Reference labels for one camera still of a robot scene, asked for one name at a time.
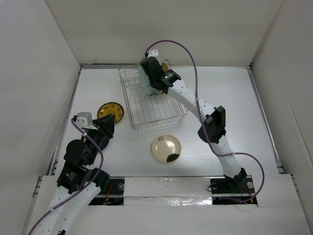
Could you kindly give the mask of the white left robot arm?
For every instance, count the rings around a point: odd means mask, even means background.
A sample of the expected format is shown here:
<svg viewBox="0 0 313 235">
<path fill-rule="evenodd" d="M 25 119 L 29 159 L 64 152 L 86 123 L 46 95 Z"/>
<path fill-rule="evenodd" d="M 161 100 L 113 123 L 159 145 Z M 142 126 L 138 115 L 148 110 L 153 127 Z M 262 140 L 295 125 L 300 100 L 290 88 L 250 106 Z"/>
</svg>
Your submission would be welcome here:
<svg viewBox="0 0 313 235">
<path fill-rule="evenodd" d="M 111 189 L 109 174 L 101 166 L 89 167 L 98 155 L 100 165 L 104 163 L 103 150 L 113 138 L 115 116 L 92 119 L 91 113 L 81 112 L 70 121 L 82 136 L 68 143 L 47 212 L 30 229 L 30 235 L 70 234 L 92 199 Z"/>
</svg>

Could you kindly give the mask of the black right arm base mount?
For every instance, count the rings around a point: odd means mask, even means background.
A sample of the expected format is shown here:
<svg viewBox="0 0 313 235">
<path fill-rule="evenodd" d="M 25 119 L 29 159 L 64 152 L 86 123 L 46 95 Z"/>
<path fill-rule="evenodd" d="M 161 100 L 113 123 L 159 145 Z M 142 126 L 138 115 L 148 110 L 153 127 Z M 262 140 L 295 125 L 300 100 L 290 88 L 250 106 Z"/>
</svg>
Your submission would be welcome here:
<svg viewBox="0 0 313 235">
<path fill-rule="evenodd" d="M 238 188 L 229 186 L 225 178 L 211 178 L 207 191 L 212 195 L 213 205 L 257 204 L 256 197 L 251 199 L 255 194 L 251 177 L 245 179 Z"/>
</svg>

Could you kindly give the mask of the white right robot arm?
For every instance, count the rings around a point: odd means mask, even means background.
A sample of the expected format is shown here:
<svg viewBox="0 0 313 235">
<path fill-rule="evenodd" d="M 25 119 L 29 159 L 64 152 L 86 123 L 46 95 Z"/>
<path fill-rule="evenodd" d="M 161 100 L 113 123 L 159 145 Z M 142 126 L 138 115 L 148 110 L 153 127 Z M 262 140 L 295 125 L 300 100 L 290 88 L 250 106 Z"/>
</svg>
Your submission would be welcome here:
<svg viewBox="0 0 313 235">
<path fill-rule="evenodd" d="M 218 193 L 224 195 L 242 192 L 247 179 L 245 169 L 238 163 L 235 153 L 229 146 L 225 123 L 226 113 L 223 106 L 214 107 L 198 98 L 181 77 L 173 70 L 165 72 L 155 57 L 148 57 L 139 63 L 140 81 L 143 85 L 162 91 L 184 105 L 201 123 L 198 136 L 209 144 L 211 151 L 218 157 L 224 178 L 213 183 L 219 187 Z"/>
</svg>

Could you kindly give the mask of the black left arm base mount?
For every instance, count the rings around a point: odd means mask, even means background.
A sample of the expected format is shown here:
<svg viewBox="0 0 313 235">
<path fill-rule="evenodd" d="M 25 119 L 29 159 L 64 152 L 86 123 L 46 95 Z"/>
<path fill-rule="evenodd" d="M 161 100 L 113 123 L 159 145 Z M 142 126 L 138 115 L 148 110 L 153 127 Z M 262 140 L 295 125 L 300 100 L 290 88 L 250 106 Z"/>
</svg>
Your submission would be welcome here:
<svg viewBox="0 0 313 235">
<path fill-rule="evenodd" d="M 124 205 L 124 178 L 110 179 L 107 189 L 101 191 L 96 195 L 91 202 L 90 206 L 121 206 Z"/>
</svg>

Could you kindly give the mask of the light green rectangular dish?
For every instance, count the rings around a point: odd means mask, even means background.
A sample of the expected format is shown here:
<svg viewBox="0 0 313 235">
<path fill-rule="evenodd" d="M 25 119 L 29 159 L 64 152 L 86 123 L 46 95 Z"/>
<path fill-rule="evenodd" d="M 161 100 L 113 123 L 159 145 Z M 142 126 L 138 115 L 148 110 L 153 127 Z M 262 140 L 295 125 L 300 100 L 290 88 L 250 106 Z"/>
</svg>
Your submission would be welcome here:
<svg viewBox="0 0 313 235">
<path fill-rule="evenodd" d="M 138 70 L 138 75 L 139 75 L 140 83 L 141 83 L 142 90 L 143 90 L 144 94 L 146 96 L 159 95 L 161 93 L 161 91 L 153 88 L 150 85 L 149 77 L 144 72 L 140 63 L 138 63 L 137 70 Z"/>
</svg>

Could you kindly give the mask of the yellow woven pattern plate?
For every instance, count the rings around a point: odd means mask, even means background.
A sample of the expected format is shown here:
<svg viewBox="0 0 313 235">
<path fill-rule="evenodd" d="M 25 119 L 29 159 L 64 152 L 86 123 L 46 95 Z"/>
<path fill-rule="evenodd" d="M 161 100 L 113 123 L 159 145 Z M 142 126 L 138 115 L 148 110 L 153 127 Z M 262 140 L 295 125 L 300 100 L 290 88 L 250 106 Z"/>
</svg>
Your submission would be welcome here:
<svg viewBox="0 0 313 235">
<path fill-rule="evenodd" d="M 161 66 L 164 72 L 167 72 L 169 70 L 169 67 L 166 63 L 161 63 Z"/>
</svg>

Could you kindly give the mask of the yellow brown patterned plate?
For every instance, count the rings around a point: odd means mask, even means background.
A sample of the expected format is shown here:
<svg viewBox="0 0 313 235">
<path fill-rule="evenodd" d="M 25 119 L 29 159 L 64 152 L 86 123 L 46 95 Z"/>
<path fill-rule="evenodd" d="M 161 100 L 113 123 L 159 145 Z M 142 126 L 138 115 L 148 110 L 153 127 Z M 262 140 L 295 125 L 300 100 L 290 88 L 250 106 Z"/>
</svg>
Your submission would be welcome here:
<svg viewBox="0 0 313 235">
<path fill-rule="evenodd" d="M 114 115 L 115 116 L 114 123 L 117 124 L 122 120 L 124 116 L 124 109 L 119 103 L 108 102 L 103 104 L 99 108 L 97 112 L 97 118 L 103 118 L 106 115 Z"/>
</svg>

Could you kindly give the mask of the cream plate brown smear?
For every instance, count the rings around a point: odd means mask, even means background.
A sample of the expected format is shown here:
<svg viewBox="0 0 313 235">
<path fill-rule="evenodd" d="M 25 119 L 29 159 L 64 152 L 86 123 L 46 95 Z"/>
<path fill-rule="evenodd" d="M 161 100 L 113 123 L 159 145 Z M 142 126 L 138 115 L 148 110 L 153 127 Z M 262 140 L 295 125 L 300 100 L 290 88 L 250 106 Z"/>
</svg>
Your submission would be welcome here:
<svg viewBox="0 0 313 235">
<path fill-rule="evenodd" d="M 182 153 L 180 141 L 173 135 L 160 135 L 154 138 L 151 145 L 153 157 L 160 164 L 175 162 Z"/>
</svg>

